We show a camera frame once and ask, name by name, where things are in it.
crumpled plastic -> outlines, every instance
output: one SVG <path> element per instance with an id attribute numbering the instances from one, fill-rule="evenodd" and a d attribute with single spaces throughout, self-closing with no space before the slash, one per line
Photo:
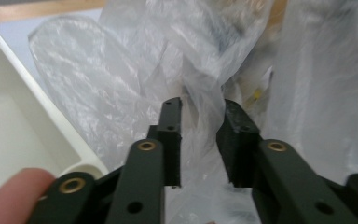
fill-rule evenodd
<path id="1" fill-rule="evenodd" d="M 262 34 L 271 3 L 110 1 L 99 22 L 44 23 L 30 48 L 52 101 L 110 170 L 158 123 L 160 104 L 181 96 L 182 187 L 166 188 L 166 221 L 256 223 L 249 190 L 227 183 L 215 133 L 221 87 Z"/>
<path id="2" fill-rule="evenodd" d="M 263 136 L 290 143 L 319 174 L 358 173 L 358 1 L 290 1 Z"/>

black object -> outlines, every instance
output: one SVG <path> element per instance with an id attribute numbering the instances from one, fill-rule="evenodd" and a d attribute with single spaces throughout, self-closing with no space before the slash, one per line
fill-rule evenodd
<path id="1" fill-rule="evenodd" d="M 358 174 L 345 186 L 316 175 L 288 144 L 263 140 L 238 104 L 226 104 L 217 145 L 229 181 L 253 188 L 264 224 L 358 223 Z M 164 223 L 164 186 L 180 186 L 180 111 L 179 98 L 166 101 L 122 168 L 96 181 L 85 173 L 58 178 L 28 223 Z"/>

brass screw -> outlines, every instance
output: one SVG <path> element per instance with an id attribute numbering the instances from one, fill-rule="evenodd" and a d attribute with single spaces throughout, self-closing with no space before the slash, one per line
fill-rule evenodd
<path id="1" fill-rule="evenodd" d="M 155 149 L 155 147 L 156 147 L 156 144 L 153 142 L 143 142 L 143 143 L 138 144 L 138 148 L 143 151 L 150 151 L 150 150 Z"/>
<path id="2" fill-rule="evenodd" d="M 60 192 L 69 194 L 69 193 L 75 193 L 86 185 L 86 181 L 82 178 L 71 178 L 68 180 L 65 180 L 62 184 L 60 184 Z"/>
<path id="3" fill-rule="evenodd" d="M 284 144 L 279 143 L 279 142 L 268 143 L 268 147 L 269 147 L 269 149 L 278 151 L 278 152 L 283 152 L 283 151 L 286 151 L 286 149 L 287 149 L 287 147 Z"/>

white container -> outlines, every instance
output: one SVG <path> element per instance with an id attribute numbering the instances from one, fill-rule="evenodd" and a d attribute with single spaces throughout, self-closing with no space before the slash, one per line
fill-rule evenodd
<path id="1" fill-rule="evenodd" d="M 26 167 L 108 173 L 0 36 L 0 186 Z"/>

